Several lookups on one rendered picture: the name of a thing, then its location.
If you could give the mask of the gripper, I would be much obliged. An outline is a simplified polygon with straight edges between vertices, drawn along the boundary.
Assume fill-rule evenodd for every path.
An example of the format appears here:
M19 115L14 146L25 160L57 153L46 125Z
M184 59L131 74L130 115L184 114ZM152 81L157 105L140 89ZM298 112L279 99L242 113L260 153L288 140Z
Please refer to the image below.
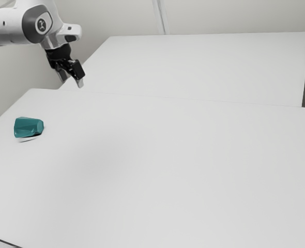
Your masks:
M80 61L72 60L70 57L70 44L64 44L56 49L46 49L45 53L51 68L57 72L62 83L67 80L66 72L71 72L70 74L75 79L78 88L84 86L85 72Z

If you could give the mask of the teal faceted mug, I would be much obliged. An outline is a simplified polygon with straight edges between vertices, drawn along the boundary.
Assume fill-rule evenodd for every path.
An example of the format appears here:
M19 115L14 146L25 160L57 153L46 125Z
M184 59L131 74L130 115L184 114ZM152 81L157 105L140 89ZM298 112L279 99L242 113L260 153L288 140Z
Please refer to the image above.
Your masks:
M14 122L14 136L26 138L41 135L44 130L44 122L40 119L18 117Z

